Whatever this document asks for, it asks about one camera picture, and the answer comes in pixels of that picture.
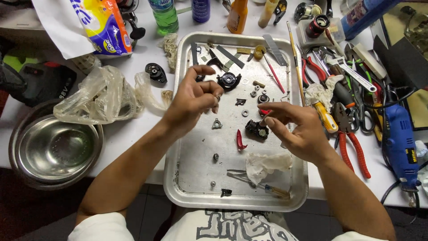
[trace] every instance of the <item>adjustable wrench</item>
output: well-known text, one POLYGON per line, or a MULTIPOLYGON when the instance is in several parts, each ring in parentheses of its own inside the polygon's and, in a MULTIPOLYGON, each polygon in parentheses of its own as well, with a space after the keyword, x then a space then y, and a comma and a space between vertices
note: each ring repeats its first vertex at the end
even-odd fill
POLYGON ((361 86, 363 86, 369 92, 376 92, 376 86, 365 80, 358 73, 349 68, 346 64, 345 57, 339 57, 336 59, 329 60, 328 63, 331 65, 338 64, 346 73, 348 73, 352 78, 354 78, 361 86))

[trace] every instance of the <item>metal tray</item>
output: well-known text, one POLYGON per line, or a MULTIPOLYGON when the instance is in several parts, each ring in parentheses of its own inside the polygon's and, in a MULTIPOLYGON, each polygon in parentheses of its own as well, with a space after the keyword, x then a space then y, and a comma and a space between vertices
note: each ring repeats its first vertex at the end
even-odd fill
MULTIPOLYGON (((274 40, 288 62, 288 67, 279 66, 273 54, 269 52, 266 42, 260 36, 212 32, 194 32, 186 35, 178 45, 174 94, 177 92, 178 84, 183 79, 187 68, 192 65, 190 43, 195 42, 201 46, 202 53, 198 54, 199 64, 204 64, 202 56, 206 56, 208 60, 211 59, 204 48, 207 42, 213 43, 215 47, 221 45, 231 54, 235 54, 238 47, 254 49, 256 45, 264 45, 268 51, 267 57, 282 86, 286 91, 287 89, 290 91, 289 101, 301 105, 290 42, 278 38, 274 38, 274 40)), ((229 61, 217 49, 212 50, 223 64, 229 61)), ((221 97, 218 114, 212 112, 202 114, 196 127, 174 143, 166 154, 163 186, 168 198, 179 206, 290 212, 299 208, 306 200, 308 193, 307 164, 298 158, 293 160, 293 166, 289 171, 276 170, 262 180, 262 184, 289 190, 291 195, 289 200, 280 199, 260 188, 253 189, 248 183, 226 175, 227 169, 245 170, 245 156, 249 152, 259 154, 284 152, 284 149, 280 147, 281 141, 272 132, 269 133, 267 140, 260 142, 245 131, 245 125, 249 120, 260 121, 262 119, 256 106, 257 97, 250 96, 250 92, 254 90, 254 80, 266 85, 264 90, 267 91, 270 101, 274 99, 278 102, 281 101, 281 97, 286 96, 277 86, 264 59, 253 58, 247 62, 247 58, 248 55, 245 54, 239 58, 245 63, 243 69, 236 64, 230 68, 230 72, 235 75, 242 75, 241 83, 221 97), (242 84, 243 79, 248 79, 249 83, 242 84), (244 106, 235 106, 236 98, 247 99, 247 102, 244 106), (244 109, 249 111, 248 117, 242 116, 241 112, 244 109), (223 125, 221 129, 211 128, 216 118, 223 125), (248 145, 242 151, 238 151, 236 145, 237 129, 241 130, 243 144, 248 145), (217 163, 213 160, 214 153, 218 153, 220 156, 217 163), (211 187, 211 181, 216 182, 215 187, 211 187), (231 189, 232 195, 220 197, 222 188, 231 189)), ((213 66, 213 68, 220 76, 224 74, 224 71, 217 66, 213 66)), ((205 80, 216 80, 216 76, 206 76, 205 80)))

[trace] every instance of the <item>left hand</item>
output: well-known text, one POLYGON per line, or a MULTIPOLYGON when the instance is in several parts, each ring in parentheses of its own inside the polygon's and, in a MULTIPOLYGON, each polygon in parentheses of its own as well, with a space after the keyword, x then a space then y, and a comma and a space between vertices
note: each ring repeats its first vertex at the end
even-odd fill
POLYGON ((212 74, 215 74, 215 70, 207 65, 192 66, 178 86, 177 94, 162 118, 174 130, 177 138, 191 131, 204 111, 212 109, 213 113, 217 113, 216 96, 223 94, 223 88, 212 80, 195 81, 198 75, 212 74))

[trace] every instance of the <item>green bottle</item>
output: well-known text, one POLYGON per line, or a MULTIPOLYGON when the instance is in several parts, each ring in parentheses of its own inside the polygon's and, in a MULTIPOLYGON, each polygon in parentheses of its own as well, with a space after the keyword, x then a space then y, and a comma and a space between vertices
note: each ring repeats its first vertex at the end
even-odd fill
POLYGON ((149 0, 153 9, 153 16, 158 24, 158 34, 166 35, 178 29, 177 11, 174 0, 149 0))

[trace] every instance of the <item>right hand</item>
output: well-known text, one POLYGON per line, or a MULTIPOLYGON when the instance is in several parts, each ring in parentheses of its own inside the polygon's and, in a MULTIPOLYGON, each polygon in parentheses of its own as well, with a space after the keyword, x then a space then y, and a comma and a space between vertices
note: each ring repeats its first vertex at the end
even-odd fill
POLYGON ((257 106, 272 110, 260 125, 268 126, 291 153, 316 166, 337 156, 329 144, 318 118, 317 111, 311 107, 301 107, 288 102, 268 102, 257 106), (295 123, 297 127, 289 132, 286 125, 295 123))

